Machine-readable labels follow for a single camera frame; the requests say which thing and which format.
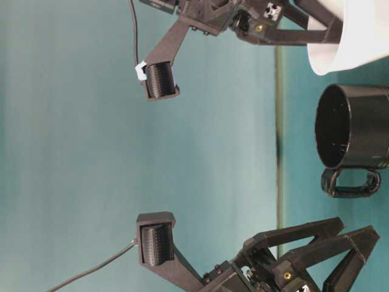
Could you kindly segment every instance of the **mug handle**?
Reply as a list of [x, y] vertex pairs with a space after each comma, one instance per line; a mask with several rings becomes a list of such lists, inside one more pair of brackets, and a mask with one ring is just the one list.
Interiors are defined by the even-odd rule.
[[367, 169], [367, 181], [360, 187], [337, 187], [336, 181], [342, 169], [325, 169], [322, 189], [333, 198], [366, 198], [378, 191], [381, 184], [379, 172]]

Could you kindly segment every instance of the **white cup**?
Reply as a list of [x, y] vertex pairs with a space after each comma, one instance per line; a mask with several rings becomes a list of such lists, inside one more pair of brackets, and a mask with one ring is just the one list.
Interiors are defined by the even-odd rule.
[[[349, 70], [389, 56], [389, 0], [319, 0], [343, 20], [339, 44], [308, 44], [317, 75]], [[309, 30], [324, 30], [309, 18]]]

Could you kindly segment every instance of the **mug rim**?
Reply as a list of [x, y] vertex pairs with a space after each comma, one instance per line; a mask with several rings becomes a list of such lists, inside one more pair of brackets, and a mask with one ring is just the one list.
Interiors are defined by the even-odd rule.
[[[328, 93], [328, 91], [333, 89], [333, 88], [336, 88], [336, 89], [340, 90], [340, 92], [342, 93], [342, 98], [346, 101], [347, 113], [348, 113], [348, 122], [349, 122], [349, 127], [348, 127], [349, 130], [348, 130], [347, 145], [346, 145], [345, 153], [342, 155], [342, 157], [340, 159], [337, 160], [336, 164], [335, 163], [330, 164], [330, 163], [328, 163], [328, 161], [326, 161], [324, 159], [322, 151], [319, 150], [321, 148], [321, 146], [319, 147], [318, 132], [317, 132], [317, 124], [318, 124], [318, 114], [319, 114], [319, 109], [320, 109], [320, 102], [325, 98], [326, 93]], [[341, 168], [342, 164], [345, 161], [346, 154], [348, 153], [349, 146], [350, 146], [350, 140], [351, 140], [351, 118], [352, 118], [351, 115], [352, 115], [352, 112], [351, 112], [350, 102], [349, 102], [349, 99], [347, 98], [347, 95], [346, 95], [345, 91], [342, 88], [342, 85], [337, 84], [337, 83], [333, 83], [333, 84], [327, 86], [326, 89], [323, 91], [322, 96], [319, 98], [317, 109], [316, 109], [316, 114], [315, 114], [315, 143], [316, 143], [316, 149], [317, 149], [317, 153], [319, 155], [319, 158], [322, 161], [322, 163], [324, 164], [324, 166], [326, 168], [328, 168], [328, 169], [339, 169], [339, 168]]]

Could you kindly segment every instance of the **black mug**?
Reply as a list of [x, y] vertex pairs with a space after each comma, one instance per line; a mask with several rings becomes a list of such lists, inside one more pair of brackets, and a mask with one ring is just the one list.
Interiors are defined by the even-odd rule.
[[[330, 85], [315, 122], [317, 151], [326, 166], [322, 189], [334, 198], [368, 197], [378, 191], [376, 170], [389, 166], [389, 88]], [[342, 169], [365, 169], [360, 187], [338, 187]]]

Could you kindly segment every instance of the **teal backdrop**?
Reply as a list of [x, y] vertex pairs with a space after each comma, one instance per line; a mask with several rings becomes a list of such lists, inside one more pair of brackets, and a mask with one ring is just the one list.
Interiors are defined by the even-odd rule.
[[[145, 58], [175, 17], [136, 2]], [[46, 291], [173, 211], [202, 274], [276, 227], [274, 48], [190, 32], [147, 102], [126, 0], [0, 4], [0, 291]], [[137, 252], [63, 291], [179, 291]]]

